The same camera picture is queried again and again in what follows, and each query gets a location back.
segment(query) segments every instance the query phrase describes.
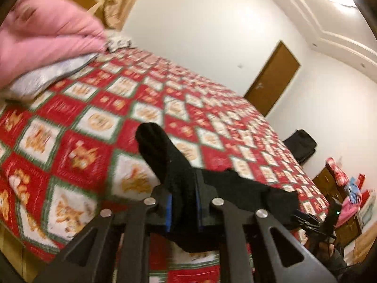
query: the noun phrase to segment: folded pink bedding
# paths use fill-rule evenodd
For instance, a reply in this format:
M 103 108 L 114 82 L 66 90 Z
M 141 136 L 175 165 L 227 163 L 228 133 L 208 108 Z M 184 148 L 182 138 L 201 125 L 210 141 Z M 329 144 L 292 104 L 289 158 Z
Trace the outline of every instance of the folded pink bedding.
M 23 73 L 104 52 L 101 22 L 68 0 L 18 0 L 0 27 L 0 88 Z

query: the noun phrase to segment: brown door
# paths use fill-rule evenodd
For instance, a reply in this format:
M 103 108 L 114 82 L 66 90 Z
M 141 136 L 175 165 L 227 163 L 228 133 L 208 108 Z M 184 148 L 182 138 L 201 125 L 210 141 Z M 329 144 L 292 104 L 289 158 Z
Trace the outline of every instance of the brown door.
M 267 115 L 299 67 L 299 62 L 280 41 L 244 98 L 263 116 Z

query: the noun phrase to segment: red checkered blanket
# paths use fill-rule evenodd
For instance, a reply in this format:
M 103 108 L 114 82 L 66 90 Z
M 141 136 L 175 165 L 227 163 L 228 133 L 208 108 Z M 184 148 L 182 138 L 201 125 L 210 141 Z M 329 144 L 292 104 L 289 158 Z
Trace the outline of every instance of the red checkered blanket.
M 0 104 L 5 225 L 49 261 L 102 208 L 148 197 L 159 180 L 138 154 L 142 122 L 161 125 L 192 166 L 231 167 L 241 177 L 296 190 L 304 211 L 325 215 L 320 191 L 245 99 L 164 58 L 121 49 L 28 105 Z M 217 281 L 216 252 L 189 254 L 152 240 L 151 282 Z

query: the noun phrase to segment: white wall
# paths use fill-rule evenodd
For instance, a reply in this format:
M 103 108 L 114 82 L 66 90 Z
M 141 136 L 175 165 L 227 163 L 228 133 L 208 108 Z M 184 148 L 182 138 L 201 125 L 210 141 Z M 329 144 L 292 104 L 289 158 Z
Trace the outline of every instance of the white wall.
M 272 0 L 137 0 L 124 30 L 139 47 L 239 95 L 251 86 L 280 39 L 301 64 L 309 50 Z
M 309 177 L 342 157 L 349 177 L 364 173 L 364 188 L 377 189 L 377 84 L 359 71 L 312 51 L 267 120 L 282 140 L 304 129 L 317 141 Z

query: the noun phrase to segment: silver bolt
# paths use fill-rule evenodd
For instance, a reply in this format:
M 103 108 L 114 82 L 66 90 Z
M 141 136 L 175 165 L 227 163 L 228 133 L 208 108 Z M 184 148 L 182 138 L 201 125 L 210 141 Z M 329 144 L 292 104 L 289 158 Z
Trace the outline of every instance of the silver bolt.
M 154 205 L 154 204 L 156 204 L 156 199 L 154 199 L 153 197 L 145 198 L 144 204 L 145 205 Z
M 99 212 L 99 214 L 101 215 L 101 217 L 106 218 L 106 217 L 111 216 L 112 211 L 109 209 L 103 209 L 102 211 Z
M 265 209 L 259 209 L 255 212 L 255 214 L 259 217 L 259 218 L 266 218 L 268 216 L 268 211 L 266 211 Z
M 219 197 L 213 198 L 212 199 L 212 204 L 216 205 L 216 206 L 222 206 L 224 204 L 224 199 L 219 198 Z

